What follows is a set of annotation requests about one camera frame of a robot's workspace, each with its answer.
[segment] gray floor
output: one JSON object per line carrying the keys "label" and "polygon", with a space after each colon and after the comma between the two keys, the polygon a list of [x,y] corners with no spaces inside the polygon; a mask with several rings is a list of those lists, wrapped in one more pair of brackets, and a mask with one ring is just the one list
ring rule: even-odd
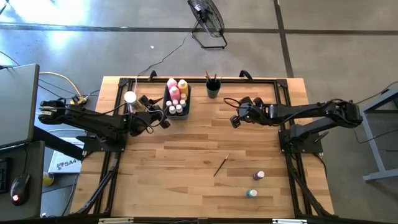
{"label": "gray floor", "polygon": [[[270,0],[214,0],[227,28],[276,29]],[[2,22],[83,26],[191,27],[195,20],[185,0],[21,1],[11,0]],[[286,29],[397,30],[394,0],[280,0]],[[180,45],[185,33],[65,32],[0,30],[0,49],[19,63],[38,63],[41,71],[62,73],[83,93],[100,88],[104,75],[136,75]],[[206,43],[217,42],[199,34]],[[202,75],[207,69],[236,76],[246,69],[254,77],[286,77],[279,34],[227,33],[224,50],[206,51],[187,38],[185,45],[154,69],[159,75]],[[311,103],[332,98],[361,100],[396,81],[395,35],[287,35],[294,76],[305,79]],[[0,57],[0,64],[11,64]],[[42,77],[67,90],[58,77]],[[70,96],[46,84],[52,91]],[[54,99],[39,89],[38,102]],[[89,103],[95,107],[95,100]],[[44,126],[55,129],[57,126]],[[364,139],[362,127],[356,129]],[[57,133],[75,136],[79,133]],[[335,213],[346,218],[397,222],[398,178],[365,184],[362,175],[377,171],[367,144],[358,144],[352,129],[335,128],[323,140],[324,160]],[[46,166],[51,151],[46,151]],[[72,184],[59,177],[54,187]],[[71,187],[43,194],[42,212],[60,215]]]}

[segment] wooden table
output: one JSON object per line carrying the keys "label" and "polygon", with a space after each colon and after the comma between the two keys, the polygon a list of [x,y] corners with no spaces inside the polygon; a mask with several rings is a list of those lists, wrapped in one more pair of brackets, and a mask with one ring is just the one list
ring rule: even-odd
{"label": "wooden table", "polygon": [[[119,78],[104,77],[98,112],[114,107]],[[292,105],[307,104],[303,79],[287,81]],[[160,98],[164,86],[165,83],[138,83],[137,94]],[[169,129],[158,127],[153,134],[129,136],[119,166],[112,216],[293,217],[278,128],[242,123],[234,129],[229,118],[236,111],[223,103],[224,97],[240,100],[244,96],[275,103],[273,86],[224,83],[216,99],[207,97],[204,83],[191,86],[192,104],[186,121],[170,121]],[[301,124],[309,121],[296,120]],[[213,177],[227,154],[229,159]],[[97,188],[103,157],[104,153],[98,152],[84,160],[72,212],[81,208]],[[303,164],[308,187],[324,208],[333,213],[322,163],[312,154],[303,154]],[[259,170],[266,177],[254,181],[252,175]],[[246,198],[247,189],[256,189],[258,197]],[[105,189],[102,207],[107,195]],[[304,211],[300,190],[298,196]]]}

